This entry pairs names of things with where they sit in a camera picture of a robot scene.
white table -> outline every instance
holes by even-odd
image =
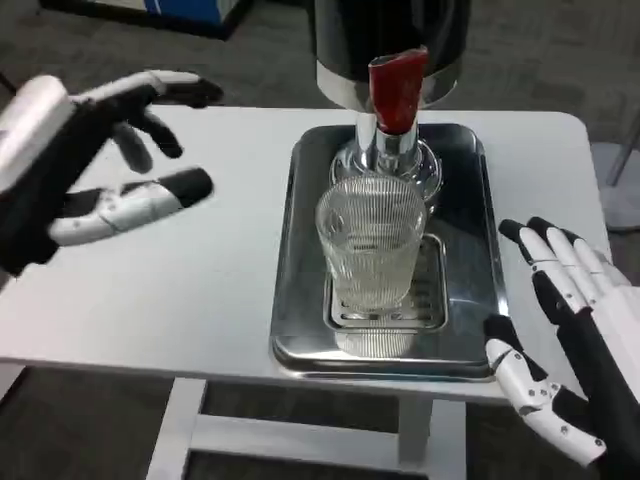
[[[269,355],[291,149],[309,128],[353,123],[354,114],[182,107],[158,107],[155,112],[178,135],[185,155],[167,160],[153,148],[153,176],[200,165],[214,180],[214,196],[156,225],[66,249],[47,267],[30,267],[0,296],[0,318],[6,322],[0,358],[366,390],[400,398],[396,452],[396,436],[390,434],[198,415],[205,383],[181,379],[172,393],[150,478],[179,476],[189,448],[420,471],[433,478],[464,476],[459,456],[464,455],[461,402],[503,401],[495,382],[306,380],[288,375]],[[420,121],[460,123],[476,132],[486,150],[497,221],[540,215],[579,232],[609,254],[586,129],[580,121],[560,113],[447,111],[421,112]],[[132,178],[117,150],[108,146],[79,188]],[[528,267],[509,242],[500,239],[500,249],[510,313],[525,349],[555,380],[579,391],[537,305]],[[434,398],[438,400],[433,403],[432,439],[422,462],[429,415],[425,412],[427,420],[421,423],[420,412],[428,410]],[[416,444],[422,450],[411,453]]]

gray carpet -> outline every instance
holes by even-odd
[[[439,108],[561,110],[580,117],[593,140],[619,140],[640,105],[639,14],[636,0],[477,0],[465,75]],[[78,91],[144,68],[189,69],[219,82],[229,105],[330,107],[309,52],[304,13],[268,2],[225,43],[0,0],[0,70],[18,84],[45,72]],[[7,100],[0,88],[0,105]],[[634,282],[639,239],[612,237],[616,263]],[[0,409],[0,479],[144,478],[170,387],[31,369]],[[395,408],[390,398],[219,384],[206,401],[218,414],[389,431]],[[470,406],[467,425],[472,479],[593,478],[508,409]],[[187,477],[396,478],[217,455],[195,455]]]

red tap handle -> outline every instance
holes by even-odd
[[[408,132],[420,103],[426,47],[375,58],[369,64],[369,88],[380,129],[391,135]]]

robotic hand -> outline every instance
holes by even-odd
[[[550,381],[529,358],[511,321],[485,323],[486,353],[525,423],[602,478],[640,478],[640,288],[579,236],[532,218],[500,232],[532,270],[542,310],[587,400]]]
[[[27,82],[0,114],[0,271],[18,276],[60,246],[108,238],[207,197],[213,184],[199,168],[115,190],[68,190],[109,139],[132,170],[148,172],[151,156],[135,129],[168,157],[182,154],[147,111],[151,103],[204,108],[221,97],[198,75],[172,71],[137,73],[75,96],[54,77]]]

glass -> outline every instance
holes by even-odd
[[[352,177],[324,193],[316,227],[335,294],[363,312],[397,308],[409,292],[427,212],[410,183]]]

